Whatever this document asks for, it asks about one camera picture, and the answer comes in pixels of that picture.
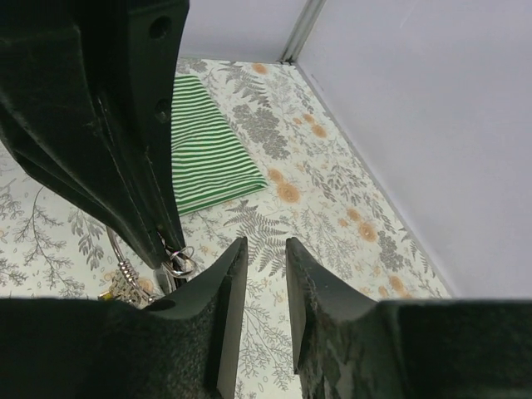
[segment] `black object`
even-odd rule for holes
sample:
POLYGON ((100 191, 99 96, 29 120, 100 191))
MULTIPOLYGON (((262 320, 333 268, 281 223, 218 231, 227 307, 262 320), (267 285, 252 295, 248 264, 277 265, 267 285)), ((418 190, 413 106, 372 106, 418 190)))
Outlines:
POLYGON ((373 302, 287 242, 303 398, 530 398, 532 303, 373 302))
POLYGON ((139 310, 0 300, 2 397, 234 397, 248 266, 237 239, 206 271, 139 310))
POLYGON ((0 140, 151 267, 184 248, 170 104, 188 0, 2 0, 0 140))

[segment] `patterned table surface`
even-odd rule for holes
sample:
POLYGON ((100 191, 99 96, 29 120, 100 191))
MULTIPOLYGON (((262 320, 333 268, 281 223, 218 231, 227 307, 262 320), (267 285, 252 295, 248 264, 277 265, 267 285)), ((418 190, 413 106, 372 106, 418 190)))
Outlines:
MULTIPOLYGON (((448 293, 294 66, 180 60, 198 75, 270 186, 182 217, 202 268, 249 238, 237 398, 294 398, 284 241, 371 298, 448 293)), ((142 283, 150 270, 132 251, 142 283)), ((116 260, 103 226, 27 177, 0 144, 0 295, 94 298, 116 260)))

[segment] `white wall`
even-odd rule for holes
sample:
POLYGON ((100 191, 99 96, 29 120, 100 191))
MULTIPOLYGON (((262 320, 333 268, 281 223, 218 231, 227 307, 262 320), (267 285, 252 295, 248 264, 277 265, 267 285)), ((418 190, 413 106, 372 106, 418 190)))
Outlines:
POLYGON ((532 297, 532 1, 328 0, 299 58, 467 297, 532 297))
POLYGON ((190 0, 180 55, 275 62, 306 0, 190 0))

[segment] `green striped fabric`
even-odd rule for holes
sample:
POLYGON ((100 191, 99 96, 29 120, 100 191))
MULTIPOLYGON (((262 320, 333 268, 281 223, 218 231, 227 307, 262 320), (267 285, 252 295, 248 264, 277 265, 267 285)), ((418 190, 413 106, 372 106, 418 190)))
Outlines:
POLYGON ((172 175, 180 214, 268 185, 197 76, 175 78, 172 175))

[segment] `screw hole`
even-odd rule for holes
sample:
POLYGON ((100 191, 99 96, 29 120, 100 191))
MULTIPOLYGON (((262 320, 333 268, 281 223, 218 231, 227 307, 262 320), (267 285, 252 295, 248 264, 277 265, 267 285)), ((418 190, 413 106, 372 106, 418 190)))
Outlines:
POLYGON ((174 306, 174 301, 170 301, 169 299, 159 299, 158 301, 153 302, 150 306, 146 306, 145 310, 149 312, 160 312, 161 310, 172 309, 174 306))
POLYGON ((161 99, 155 104, 155 118, 160 123, 165 123, 170 120, 170 103, 166 99, 161 99))
POLYGON ((172 28, 172 20, 168 17, 159 17, 150 26, 150 37, 155 40, 164 39, 172 28))

